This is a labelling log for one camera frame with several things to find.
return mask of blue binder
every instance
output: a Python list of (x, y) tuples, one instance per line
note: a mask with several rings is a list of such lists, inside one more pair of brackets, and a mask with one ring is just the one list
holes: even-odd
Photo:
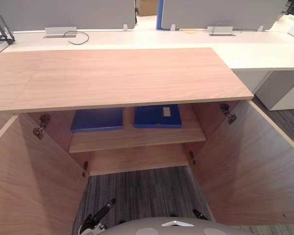
[(73, 133), (123, 129), (123, 108), (77, 110), (72, 122)]
[(136, 128), (182, 128), (178, 105), (137, 107), (134, 126)]

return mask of white countertop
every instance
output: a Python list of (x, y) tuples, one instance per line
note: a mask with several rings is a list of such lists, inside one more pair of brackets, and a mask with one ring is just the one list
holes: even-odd
[(268, 31), (235, 32), (235, 37), (211, 37), (206, 31), (159, 31), (155, 20), (155, 16), (138, 18), (135, 29), (127, 32), (87, 30), (90, 39), (80, 46), (68, 40), (81, 42), (85, 35), (68, 39), (44, 38), (45, 32), (15, 33), (17, 43), (3, 52), (212, 47), (233, 70), (294, 70), (294, 37), (287, 34), (294, 16), (283, 16)]

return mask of open cabinet door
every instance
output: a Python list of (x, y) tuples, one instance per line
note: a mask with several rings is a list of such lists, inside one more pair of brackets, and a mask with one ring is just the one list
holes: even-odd
[(190, 161), (216, 221), (294, 223), (294, 143), (251, 101), (231, 113)]
[(0, 130), (0, 235), (69, 235), (86, 185), (82, 168), (28, 114)]

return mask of black cable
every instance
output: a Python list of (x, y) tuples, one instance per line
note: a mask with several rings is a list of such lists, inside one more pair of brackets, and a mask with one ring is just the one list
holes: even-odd
[(67, 33), (81, 33), (81, 34), (84, 34), (84, 35), (87, 36), (87, 39), (86, 39), (84, 42), (82, 42), (82, 43), (73, 43), (73, 42), (71, 42), (71, 41), (68, 41), (69, 43), (71, 43), (71, 44), (73, 44), (73, 45), (82, 45), (82, 44), (88, 42), (88, 40), (89, 40), (89, 35), (88, 35), (87, 33), (85, 33), (85, 32), (81, 32), (81, 31), (67, 31), (67, 32), (65, 32), (65, 33), (63, 34), (63, 37), (65, 37), (65, 35), (66, 35)]

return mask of metal hinge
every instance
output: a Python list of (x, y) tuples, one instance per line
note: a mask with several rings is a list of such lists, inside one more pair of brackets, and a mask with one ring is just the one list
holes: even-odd
[(44, 114), (41, 115), (39, 118), (40, 124), (39, 127), (34, 128), (33, 129), (33, 134), (38, 138), (38, 139), (42, 139), (43, 138), (43, 130), (46, 129), (46, 127), (48, 126), (49, 122), (50, 122), (50, 118), (51, 116), (49, 114)]
[(227, 122), (231, 125), (237, 119), (236, 115), (230, 114), (230, 111), (229, 111), (230, 106), (228, 104), (221, 104), (220, 108), (223, 114), (227, 117)]
[(84, 162), (84, 171), (82, 172), (83, 177), (86, 176), (87, 169), (88, 169), (88, 161)]
[(188, 155), (190, 156), (190, 160), (191, 160), (191, 162), (192, 162), (192, 164), (193, 165), (195, 165), (196, 164), (196, 160), (194, 159), (194, 153), (193, 153), (193, 151), (188, 151)]

